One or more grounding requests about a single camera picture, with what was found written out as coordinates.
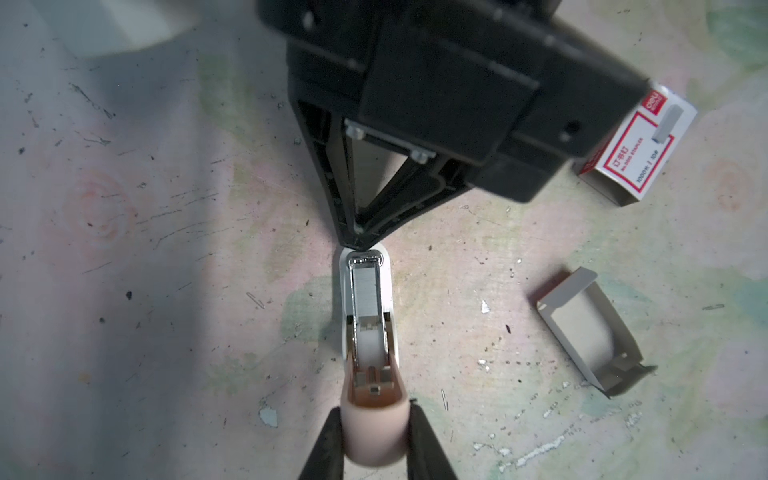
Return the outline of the white staple box tray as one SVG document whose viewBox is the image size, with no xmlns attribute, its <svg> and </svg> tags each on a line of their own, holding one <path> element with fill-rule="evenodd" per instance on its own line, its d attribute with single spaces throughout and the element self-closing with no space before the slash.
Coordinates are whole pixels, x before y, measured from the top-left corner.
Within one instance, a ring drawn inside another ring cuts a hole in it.
<svg viewBox="0 0 768 480">
<path fill-rule="evenodd" d="M 536 301 L 536 310 L 584 379 L 611 398 L 657 368 L 643 363 L 637 341 L 597 278 L 577 268 Z"/>
</svg>

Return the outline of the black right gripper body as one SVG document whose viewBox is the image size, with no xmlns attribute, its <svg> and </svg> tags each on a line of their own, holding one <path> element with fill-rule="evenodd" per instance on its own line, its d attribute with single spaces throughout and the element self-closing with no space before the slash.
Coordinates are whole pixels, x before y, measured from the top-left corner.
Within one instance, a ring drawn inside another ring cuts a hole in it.
<svg viewBox="0 0 768 480">
<path fill-rule="evenodd" d="M 261 1 L 292 98 L 466 163 L 526 203 L 649 92 L 554 1 Z"/>
</svg>

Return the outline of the red white staple box sleeve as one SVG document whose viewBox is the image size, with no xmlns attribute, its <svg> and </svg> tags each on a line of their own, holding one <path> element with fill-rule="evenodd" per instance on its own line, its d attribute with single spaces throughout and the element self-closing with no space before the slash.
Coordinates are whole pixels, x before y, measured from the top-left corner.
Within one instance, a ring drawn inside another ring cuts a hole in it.
<svg viewBox="0 0 768 480">
<path fill-rule="evenodd" d="M 683 96 L 652 82 L 648 93 L 575 172 L 619 207 L 638 203 L 697 115 L 697 108 Z"/>
</svg>

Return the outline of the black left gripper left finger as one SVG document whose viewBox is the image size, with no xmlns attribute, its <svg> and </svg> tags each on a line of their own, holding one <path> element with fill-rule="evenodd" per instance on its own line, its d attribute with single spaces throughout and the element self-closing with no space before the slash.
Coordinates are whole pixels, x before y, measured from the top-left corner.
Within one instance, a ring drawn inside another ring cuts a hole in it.
<svg viewBox="0 0 768 480">
<path fill-rule="evenodd" d="M 344 459 L 341 408 L 334 407 L 330 410 L 298 479 L 342 480 Z"/>
</svg>

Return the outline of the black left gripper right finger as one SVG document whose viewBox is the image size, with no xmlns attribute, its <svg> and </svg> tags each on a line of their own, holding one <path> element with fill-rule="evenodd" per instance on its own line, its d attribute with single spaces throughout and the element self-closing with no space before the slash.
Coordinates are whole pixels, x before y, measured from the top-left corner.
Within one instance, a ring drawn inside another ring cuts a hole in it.
<svg viewBox="0 0 768 480">
<path fill-rule="evenodd" d="M 409 480 L 457 480 L 440 442 L 421 406 L 410 402 L 407 478 Z"/>
</svg>

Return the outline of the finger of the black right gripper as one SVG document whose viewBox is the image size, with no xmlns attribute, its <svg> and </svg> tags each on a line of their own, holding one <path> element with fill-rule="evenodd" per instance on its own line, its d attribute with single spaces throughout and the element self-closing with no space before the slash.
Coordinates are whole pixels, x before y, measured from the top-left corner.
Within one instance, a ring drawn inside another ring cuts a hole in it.
<svg viewBox="0 0 768 480">
<path fill-rule="evenodd" d="M 367 250 L 405 223 L 470 189 L 470 166 L 446 155 L 407 160 L 371 202 L 355 213 L 353 248 Z"/>
<path fill-rule="evenodd" d="M 290 96 L 290 103 L 323 187 L 338 241 L 359 250 L 353 148 L 345 126 L 346 119 L 355 119 L 354 104 L 318 105 L 296 95 Z"/>
</svg>

